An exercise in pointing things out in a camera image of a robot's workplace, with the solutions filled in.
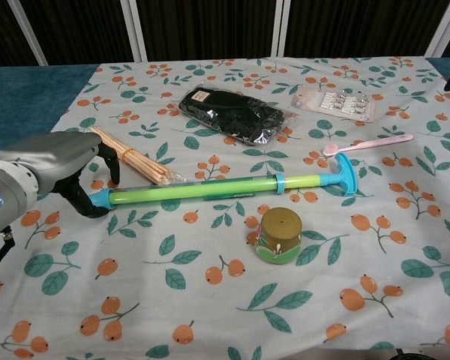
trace pink plastic spoon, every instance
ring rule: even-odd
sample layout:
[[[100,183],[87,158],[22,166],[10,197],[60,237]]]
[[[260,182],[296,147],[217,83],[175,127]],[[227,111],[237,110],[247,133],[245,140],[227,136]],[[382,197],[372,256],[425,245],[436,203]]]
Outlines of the pink plastic spoon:
[[[337,154],[338,152],[348,152],[350,150],[374,148],[375,146],[384,146],[384,145],[389,145],[389,144],[402,143],[403,141],[409,141],[411,139],[413,139],[413,135],[408,133],[408,134],[404,134],[404,135],[390,136],[390,137],[386,137],[384,139],[360,142],[359,144],[354,145],[354,146],[349,146],[348,148],[338,148],[338,145],[336,145],[336,144],[328,144],[323,149],[322,153],[325,156],[333,156],[333,155]]]

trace gold lid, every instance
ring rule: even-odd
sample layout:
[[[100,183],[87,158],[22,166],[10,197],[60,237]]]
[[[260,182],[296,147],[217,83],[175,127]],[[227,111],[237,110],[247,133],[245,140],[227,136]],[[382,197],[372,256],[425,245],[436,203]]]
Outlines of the gold lid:
[[[262,217],[262,231],[277,240],[292,239],[302,231],[302,220],[289,208],[270,208]]]

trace packaged item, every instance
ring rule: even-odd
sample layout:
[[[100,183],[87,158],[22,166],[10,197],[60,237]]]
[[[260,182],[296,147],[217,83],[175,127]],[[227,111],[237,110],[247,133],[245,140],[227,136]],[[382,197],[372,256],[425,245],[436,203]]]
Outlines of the packaged item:
[[[184,115],[248,145],[266,144],[292,113],[230,90],[197,86],[180,101]]]
[[[375,120],[377,104],[375,99],[361,91],[333,92],[301,86],[293,95],[292,106],[315,113],[370,123]]]

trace bundle of wooden sticks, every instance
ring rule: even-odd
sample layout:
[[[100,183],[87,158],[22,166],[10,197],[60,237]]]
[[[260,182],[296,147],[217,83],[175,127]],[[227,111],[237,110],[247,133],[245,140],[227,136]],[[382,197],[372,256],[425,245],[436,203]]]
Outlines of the bundle of wooden sticks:
[[[172,171],[156,161],[140,154],[134,148],[126,146],[123,142],[118,141],[98,126],[91,126],[90,131],[100,135],[105,145],[117,151],[118,158],[124,163],[133,167],[140,174],[145,176],[151,182],[157,185],[169,184],[173,178]]]

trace rubber band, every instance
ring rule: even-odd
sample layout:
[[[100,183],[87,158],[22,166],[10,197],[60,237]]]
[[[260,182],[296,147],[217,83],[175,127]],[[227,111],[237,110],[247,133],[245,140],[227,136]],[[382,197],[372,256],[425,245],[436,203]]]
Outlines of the rubber band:
[[[128,153],[128,152],[131,152],[132,150],[134,150],[133,148],[128,148],[127,150],[125,150],[125,151],[123,151],[123,154],[121,154],[121,160],[122,161],[125,161],[124,159],[125,159],[125,155]]]
[[[277,179],[277,194],[283,194],[285,191],[285,178],[282,174],[275,174]]]

